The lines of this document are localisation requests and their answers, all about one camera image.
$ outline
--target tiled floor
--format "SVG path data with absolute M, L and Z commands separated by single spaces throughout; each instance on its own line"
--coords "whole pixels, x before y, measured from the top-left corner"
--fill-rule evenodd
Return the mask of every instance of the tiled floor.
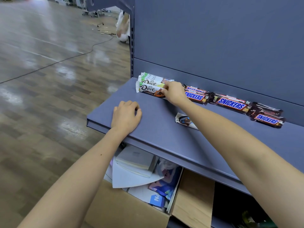
M 104 42 L 0 84 L 1 227 L 16 227 L 102 138 L 86 115 L 130 78 L 129 45 L 101 35 L 81 13 L 46 0 L 0 2 L 0 82 Z

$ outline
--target open cardboard box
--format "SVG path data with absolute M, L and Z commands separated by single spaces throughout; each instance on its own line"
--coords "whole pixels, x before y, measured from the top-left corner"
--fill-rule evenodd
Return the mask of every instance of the open cardboard box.
M 186 225 L 211 227 L 214 184 L 211 179 L 184 170 L 171 214 L 164 213 L 103 180 L 86 214 L 94 228 L 165 228 L 170 216 Z

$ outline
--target shelf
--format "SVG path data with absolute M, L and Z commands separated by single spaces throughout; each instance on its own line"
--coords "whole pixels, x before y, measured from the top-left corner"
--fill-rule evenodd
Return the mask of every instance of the shelf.
M 217 182 L 250 194 L 222 156 L 198 131 L 175 122 L 177 112 L 168 101 L 144 93 L 136 93 L 136 78 L 131 78 L 99 107 L 87 116 L 87 126 L 107 133 L 111 126 L 113 108 L 120 101 L 137 101 L 142 109 L 138 127 L 124 142 L 197 172 Z M 235 122 L 273 149 L 294 167 L 304 172 L 304 127 L 285 123 L 275 129 L 237 112 L 207 104 L 200 105 Z

